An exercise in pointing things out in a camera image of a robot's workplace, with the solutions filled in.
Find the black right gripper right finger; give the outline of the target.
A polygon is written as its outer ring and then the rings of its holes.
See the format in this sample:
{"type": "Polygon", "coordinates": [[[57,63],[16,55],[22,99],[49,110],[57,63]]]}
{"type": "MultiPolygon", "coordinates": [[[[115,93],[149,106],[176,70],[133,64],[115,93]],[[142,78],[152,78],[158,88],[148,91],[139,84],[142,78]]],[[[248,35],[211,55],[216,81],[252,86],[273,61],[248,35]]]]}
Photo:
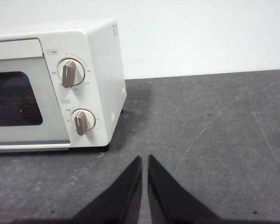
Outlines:
{"type": "Polygon", "coordinates": [[[223,224],[224,220],[187,192],[157,161],[148,157],[148,197],[154,224],[223,224]]]}

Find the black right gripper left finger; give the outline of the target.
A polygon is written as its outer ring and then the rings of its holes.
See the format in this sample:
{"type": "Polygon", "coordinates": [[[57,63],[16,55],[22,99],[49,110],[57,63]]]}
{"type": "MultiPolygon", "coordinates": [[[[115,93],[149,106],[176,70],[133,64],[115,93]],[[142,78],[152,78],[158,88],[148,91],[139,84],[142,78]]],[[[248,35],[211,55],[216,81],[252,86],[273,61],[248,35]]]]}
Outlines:
{"type": "Polygon", "coordinates": [[[142,159],[136,156],[103,193],[71,220],[73,224],[136,224],[142,197],[142,159]]]}

